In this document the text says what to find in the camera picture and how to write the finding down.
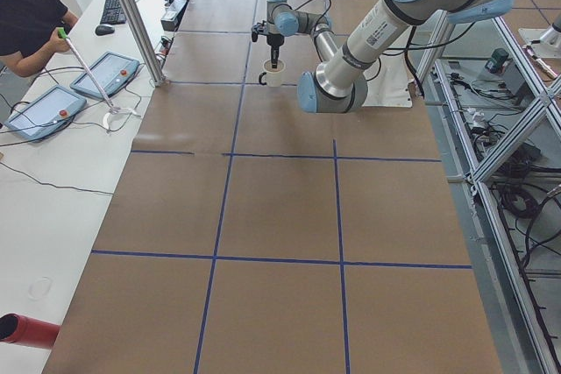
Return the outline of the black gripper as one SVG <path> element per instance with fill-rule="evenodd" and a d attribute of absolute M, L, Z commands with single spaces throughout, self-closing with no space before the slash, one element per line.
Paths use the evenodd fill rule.
<path fill-rule="evenodd" d="M 278 33 L 269 33 L 267 35 L 267 44 L 271 47 L 271 68 L 277 69 L 279 66 L 280 47 L 283 45 L 283 36 Z"/>

